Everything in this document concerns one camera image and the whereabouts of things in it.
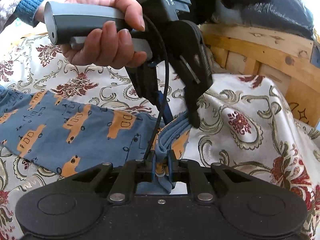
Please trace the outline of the person's left hand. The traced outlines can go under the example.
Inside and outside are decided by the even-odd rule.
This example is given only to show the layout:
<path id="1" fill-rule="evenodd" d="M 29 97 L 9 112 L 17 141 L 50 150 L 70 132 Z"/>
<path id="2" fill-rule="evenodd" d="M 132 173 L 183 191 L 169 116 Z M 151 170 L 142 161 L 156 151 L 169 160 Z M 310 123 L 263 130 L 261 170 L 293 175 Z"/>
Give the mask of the person's left hand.
<path id="1" fill-rule="evenodd" d="M 37 8 L 34 20 L 44 21 L 44 6 L 48 1 L 115 7 L 125 14 L 125 21 L 131 28 L 138 31 L 145 30 L 142 7 L 136 0 L 44 0 Z M 115 69 L 135 68 L 147 58 L 146 52 L 135 52 L 129 31 L 126 29 L 117 31 L 116 24 L 112 21 L 104 23 L 101 29 L 94 29 L 87 36 L 81 50 L 76 51 L 68 44 L 63 44 L 60 48 L 71 64 L 79 66 L 95 64 Z"/>

